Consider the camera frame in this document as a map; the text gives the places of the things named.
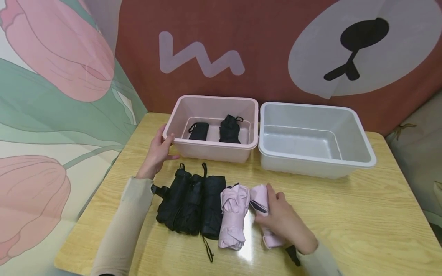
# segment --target hand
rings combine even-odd
[[[163,167],[164,161],[176,160],[179,158],[179,155],[169,155],[169,148],[172,145],[173,140],[175,139],[175,135],[172,133],[167,137],[166,140],[163,141],[163,132],[165,128],[166,125],[163,125],[156,132],[155,137],[152,139],[152,142],[150,142],[150,147],[146,159],[141,165],[135,178],[153,179]]]
[[[287,239],[302,254],[307,255],[315,252],[318,240],[286,201],[284,193],[275,194],[272,186],[267,184],[267,195],[269,215],[257,215],[255,221],[266,226],[276,235]]]

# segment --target bear nose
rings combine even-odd
[[[353,62],[356,54],[360,49],[381,41],[388,31],[388,22],[382,18],[359,21],[346,28],[341,34],[341,44],[352,53],[344,65],[325,74],[324,79],[334,80],[343,74],[346,74],[349,80],[359,79],[360,74]]]

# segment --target white storage box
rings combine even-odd
[[[345,107],[266,102],[259,136],[265,170],[335,179],[376,164],[358,115]]]

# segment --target white circle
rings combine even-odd
[[[353,60],[360,77],[324,75],[345,64],[351,51],[340,42],[354,23],[380,17],[389,32],[360,49]],[[289,74],[303,91],[323,98],[367,93],[402,78],[430,54],[442,31],[442,12],[434,0],[340,0],[299,35],[289,55]]]

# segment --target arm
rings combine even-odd
[[[310,276],[343,276],[330,251],[321,244],[304,224],[284,193],[275,193],[267,184],[269,215],[256,216],[255,221],[297,248],[297,256]]]
[[[121,196],[120,205],[98,248],[91,276],[127,276],[138,237],[153,194],[152,179],[161,170],[165,160],[178,159],[169,155],[173,134],[163,142],[163,125],[152,139],[146,159],[136,177],[131,177]]]

